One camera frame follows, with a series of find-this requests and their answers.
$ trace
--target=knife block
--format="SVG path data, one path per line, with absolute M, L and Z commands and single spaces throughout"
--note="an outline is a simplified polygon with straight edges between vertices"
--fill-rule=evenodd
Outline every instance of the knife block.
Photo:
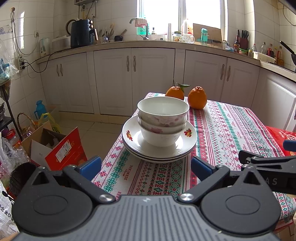
M 249 41 L 247 39 L 244 39 L 242 37 L 239 37 L 239 47 L 241 49 L 247 50 L 249 46 Z

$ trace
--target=white bowl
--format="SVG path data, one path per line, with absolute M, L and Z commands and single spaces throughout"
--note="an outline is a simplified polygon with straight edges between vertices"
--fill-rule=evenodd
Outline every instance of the white bowl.
M 179 126 L 185 123 L 189 105 L 180 99 L 157 96 L 138 103 L 138 116 L 145 122 L 163 127 Z
M 140 125 L 142 136 L 145 141 L 153 146 L 166 147 L 174 145 L 183 130 L 175 134 L 157 134 L 146 130 Z
M 184 119 L 184 124 L 179 125 L 179 126 L 174 126 L 174 127 L 162 127 L 162 126 L 155 126 L 155 125 L 151 125 L 147 122 L 145 122 L 144 120 L 142 120 L 140 117 L 138 117 L 138 123 L 140 126 L 142 126 L 143 128 L 145 128 L 148 131 L 157 133 L 157 134 L 174 134 L 177 133 L 181 130 L 183 130 L 186 126 L 186 121 L 187 121 L 187 115 L 185 115 L 185 119 Z

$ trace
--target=sink faucet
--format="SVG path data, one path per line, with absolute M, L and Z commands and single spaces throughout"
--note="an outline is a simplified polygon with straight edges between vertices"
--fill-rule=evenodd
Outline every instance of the sink faucet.
M 131 20 L 130 20 L 130 24 L 134 21 L 134 20 L 136 20 L 137 18 L 132 18 Z M 145 37 L 143 37 L 142 35 L 140 35 L 142 38 L 143 38 L 143 40 L 149 40 L 149 35 L 148 35 L 148 22 L 147 22 L 147 25 L 146 25 L 146 36 Z

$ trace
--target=window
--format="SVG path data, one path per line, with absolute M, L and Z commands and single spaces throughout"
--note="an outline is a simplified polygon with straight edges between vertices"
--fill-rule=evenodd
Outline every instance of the window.
M 220 0 L 138 0 L 139 16 L 149 23 L 149 33 L 167 34 L 180 31 L 184 19 L 189 22 L 220 28 Z

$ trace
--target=cabinet handle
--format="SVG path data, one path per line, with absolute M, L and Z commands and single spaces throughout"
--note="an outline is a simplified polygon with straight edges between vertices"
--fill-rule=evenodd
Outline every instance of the cabinet handle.
M 133 56 L 133 71 L 136 71 L 136 56 Z
M 222 65 L 222 74 L 221 74 L 221 77 L 220 77 L 220 79 L 222 79 L 223 78 L 223 75 L 224 75 L 224 64 Z
M 227 81 L 229 80 L 229 77 L 230 77 L 230 70 L 231 70 L 231 66 L 229 66 Z
M 62 64 L 61 64 L 61 68 L 60 68 L 60 70 L 61 70 L 61 75 L 63 76 L 63 68 L 62 68 Z
M 58 65 L 57 65 L 57 75 L 59 77 L 59 67 L 58 67 Z
M 129 72 L 129 56 L 128 55 L 126 57 L 126 68 L 127 68 L 127 71 Z

